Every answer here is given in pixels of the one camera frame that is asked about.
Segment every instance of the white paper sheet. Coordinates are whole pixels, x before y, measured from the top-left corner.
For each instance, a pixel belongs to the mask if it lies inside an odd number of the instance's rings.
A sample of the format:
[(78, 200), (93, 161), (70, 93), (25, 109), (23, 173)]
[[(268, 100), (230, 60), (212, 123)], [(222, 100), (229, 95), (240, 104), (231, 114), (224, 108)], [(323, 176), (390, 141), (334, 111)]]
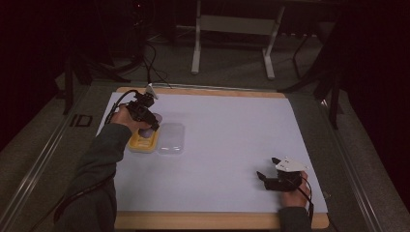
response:
[[(112, 94), (100, 128), (121, 95)], [(315, 212), (327, 212), (288, 99), (159, 96), (150, 110), (185, 126), (184, 151), (126, 149), (115, 177), (118, 211), (274, 213), (279, 193), (265, 190), (256, 171), (276, 177), (271, 158), (290, 157), (309, 166)]]

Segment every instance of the person's arm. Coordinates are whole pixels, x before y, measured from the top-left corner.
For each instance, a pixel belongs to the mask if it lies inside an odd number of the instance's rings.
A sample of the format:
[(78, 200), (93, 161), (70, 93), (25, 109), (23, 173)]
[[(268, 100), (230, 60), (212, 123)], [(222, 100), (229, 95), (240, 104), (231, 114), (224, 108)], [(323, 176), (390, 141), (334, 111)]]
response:
[[(308, 175), (302, 172), (303, 181), (299, 188), (310, 195), (310, 189), (305, 180)], [(279, 210), (279, 221), (281, 232), (309, 232), (311, 231), (308, 212), (305, 209), (308, 200), (297, 189), (294, 191), (283, 192), (281, 194), (283, 208)]]
[(117, 206), (115, 188), (111, 177), (116, 163), (122, 160), (125, 146), (138, 129), (147, 129), (143, 122), (134, 121), (128, 110), (121, 106), (119, 112), (105, 125), (93, 140), (89, 150), (78, 163), (74, 178), (65, 198), (70, 199), (85, 189), (106, 184), (81, 195), (64, 207), (53, 231), (114, 231)]

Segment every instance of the dark background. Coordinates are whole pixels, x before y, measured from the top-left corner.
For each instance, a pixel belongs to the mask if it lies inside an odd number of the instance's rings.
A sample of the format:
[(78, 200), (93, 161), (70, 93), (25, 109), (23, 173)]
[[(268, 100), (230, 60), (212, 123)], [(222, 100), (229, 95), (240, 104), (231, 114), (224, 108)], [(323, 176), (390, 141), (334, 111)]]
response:
[[(8, 142), (58, 93), (54, 82), (73, 47), (93, 59), (110, 63), (116, 35), (130, 30), (130, 1), (119, 5), (116, 25), (120, 31), (103, 24), (92, 0), (14, 1), (0, 8), (1, 58), (1, 143)], [(150, 0), (141, 1), (150, 4)], [(153, 24), (173, 36), (174, 24), (194, 25), (195, 1), (155, 1), (157, 15)], [(205, 11), (216, 9), (209, 3)], [(362, 121), (377, 153), (384, 163), (403, 202), (410, 209), (410, 190), (406, 185), (410, 165), (410, 21), (408, 5), (399, 1), (351, 1), (360, 7), (343, 11), (337, 26), (315, 62), (319, 69), (337, 67), (342, 72), (341, 86), (349, 94), (353, 108)], [(263, 8), (250, 10), (246, 4), (225, 9), (228, 14), (251, 16), (268, 14)], [(301, 19), (283, 22), (293, 25)]]

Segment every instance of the hand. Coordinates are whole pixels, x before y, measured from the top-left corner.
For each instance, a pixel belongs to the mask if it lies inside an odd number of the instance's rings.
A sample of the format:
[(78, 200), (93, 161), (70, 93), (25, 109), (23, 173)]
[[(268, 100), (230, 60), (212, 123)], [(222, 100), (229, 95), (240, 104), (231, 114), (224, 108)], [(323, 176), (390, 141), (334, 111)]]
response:
[(147, 124), (146, 122), (137, 122), (133, 120), (124, 104), (121, 104), (119, 106), (118, 112), (114, 113), (110, 123), (127, 126), (132, 133), (134, 133), (138, 129), (145, 130), (151, 128), (151, 125)]
[[(307, 195), (310, 196), (310, 189), (307, 186), (306, 180), (308, 179), (308, 174), (306, 172), (302, 173), (302, 183), (299, 188)], [(308, 200), (304, 195), (298, 190), (283, 192), (281, 194), (281, 203), (283, 207), (305, 207)]]

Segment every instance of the clear plastic container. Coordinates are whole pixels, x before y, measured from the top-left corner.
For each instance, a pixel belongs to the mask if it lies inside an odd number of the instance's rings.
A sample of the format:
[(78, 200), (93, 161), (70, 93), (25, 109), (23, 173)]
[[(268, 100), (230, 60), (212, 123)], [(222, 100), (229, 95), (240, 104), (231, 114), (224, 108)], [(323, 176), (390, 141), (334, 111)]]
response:
[(185, 127), (178, 123), (161, 125), (157, 152), (161, 155), (179, 155), (184, 152)]

